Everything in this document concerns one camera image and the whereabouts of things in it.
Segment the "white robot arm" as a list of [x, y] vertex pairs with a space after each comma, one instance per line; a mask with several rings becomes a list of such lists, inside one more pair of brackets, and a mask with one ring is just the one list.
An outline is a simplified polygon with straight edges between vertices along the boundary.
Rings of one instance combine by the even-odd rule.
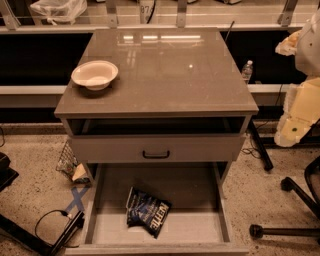
[[301, 30], [279, 43], [275, 51], [294, 55], [296, 69], [307, 76], [300, 85], [289, 85], [274, 136], [278, 146], [292, 147], [320, 119], [320, 10]]

